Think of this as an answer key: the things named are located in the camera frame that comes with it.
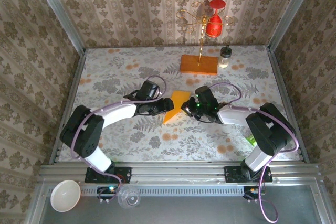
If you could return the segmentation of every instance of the white bowl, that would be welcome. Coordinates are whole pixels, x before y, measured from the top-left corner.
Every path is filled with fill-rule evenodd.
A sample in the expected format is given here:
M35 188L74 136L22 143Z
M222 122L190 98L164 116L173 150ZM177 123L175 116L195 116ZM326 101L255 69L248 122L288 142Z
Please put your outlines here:
M73 180L64 180L51 193L51 206L58 212L71 210L79 201L80 187Z

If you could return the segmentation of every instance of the small glass jar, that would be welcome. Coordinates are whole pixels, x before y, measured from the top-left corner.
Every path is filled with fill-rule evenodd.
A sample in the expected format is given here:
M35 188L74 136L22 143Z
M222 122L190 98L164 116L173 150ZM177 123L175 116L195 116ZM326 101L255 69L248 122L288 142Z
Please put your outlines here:
M218 66L226 68L229 65L232 49L229 46L222 47L218 56Z

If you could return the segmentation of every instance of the clear plastic cup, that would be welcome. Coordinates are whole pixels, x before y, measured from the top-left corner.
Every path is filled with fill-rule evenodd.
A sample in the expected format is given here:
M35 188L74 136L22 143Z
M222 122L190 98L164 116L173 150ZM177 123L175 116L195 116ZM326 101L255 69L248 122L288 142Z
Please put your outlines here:
M140 203L140 192L135 186L124 185L118 192L118 203L122 208L136 207Z

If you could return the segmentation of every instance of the wooden base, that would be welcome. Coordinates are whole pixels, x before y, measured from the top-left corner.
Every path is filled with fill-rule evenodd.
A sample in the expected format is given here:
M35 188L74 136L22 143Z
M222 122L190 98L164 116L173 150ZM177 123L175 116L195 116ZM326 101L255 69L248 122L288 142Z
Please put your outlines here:
M217 75L217 57L202 56L199 65L198 59L197 55L182 55L180 72Z

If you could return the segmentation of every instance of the orange triangular block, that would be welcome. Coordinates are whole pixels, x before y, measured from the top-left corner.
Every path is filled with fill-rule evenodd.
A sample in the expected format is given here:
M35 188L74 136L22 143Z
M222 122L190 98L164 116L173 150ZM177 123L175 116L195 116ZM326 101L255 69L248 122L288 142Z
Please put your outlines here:
M171 118L173 118L176 114L178 114L181 110L181 106L184 102L189 100L191 92L189 91L181 91L175 90L172 94L172 100L174 102L174 109L168 111L166 116L164 117L163 124L166 124Z

